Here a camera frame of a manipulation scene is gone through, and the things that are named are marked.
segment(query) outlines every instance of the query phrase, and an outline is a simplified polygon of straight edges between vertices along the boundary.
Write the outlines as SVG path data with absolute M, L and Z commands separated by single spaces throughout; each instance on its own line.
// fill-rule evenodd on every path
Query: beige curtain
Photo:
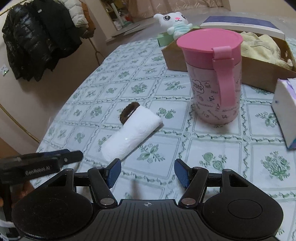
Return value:
M 156 13 L 178 12 L 198 7 L 222 7 L 222 0 L 125 0 L 134 18 L 150 18 Z

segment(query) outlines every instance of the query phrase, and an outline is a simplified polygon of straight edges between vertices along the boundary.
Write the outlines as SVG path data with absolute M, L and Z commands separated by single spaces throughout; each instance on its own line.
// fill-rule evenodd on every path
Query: rolled white towel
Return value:
M 103 143 L 101 153 L 104 159 L 108 162 L 115 158 L 123 160 L 161 123 L 159 116 L 140 105 L 123 127 Z

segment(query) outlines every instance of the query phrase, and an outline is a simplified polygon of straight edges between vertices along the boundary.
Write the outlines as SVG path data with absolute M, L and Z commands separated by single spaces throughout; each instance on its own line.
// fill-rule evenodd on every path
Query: metal screw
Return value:
M 181 203 L 183 203 L 184 205 L 193 205 L 196 203 L 195 199 L 187 197 L 187 198 L 183 198 Z
M 106 198 L 101 199 L 101 204 L 103 204 L 105 206 L 111 205 L 113 203 L 115 203 L 113 198 L 106 197 Z

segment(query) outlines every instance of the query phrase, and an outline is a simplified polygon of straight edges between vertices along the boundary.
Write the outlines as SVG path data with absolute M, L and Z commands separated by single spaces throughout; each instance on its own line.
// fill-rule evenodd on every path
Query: ribbed black surface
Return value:
M 88 228 L 63 240 L 226 241 L 229 239 L 209 230 L 195 211 L 178 208 L 174 200 L 123 200 L 117 208 L 100 211 Z

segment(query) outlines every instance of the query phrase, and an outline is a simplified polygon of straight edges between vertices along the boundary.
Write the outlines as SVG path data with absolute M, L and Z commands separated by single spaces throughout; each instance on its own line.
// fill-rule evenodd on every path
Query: plush toy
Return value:
M 192 29 L 192 24 L 188 24 L 187 19 L 180 12 L 172 12 L 167 15 L 157 13 L 153 17 L 159 20 L 161 27 L 167 29 L 168 34 L 174 34 L 174 39 L 178 39 Z

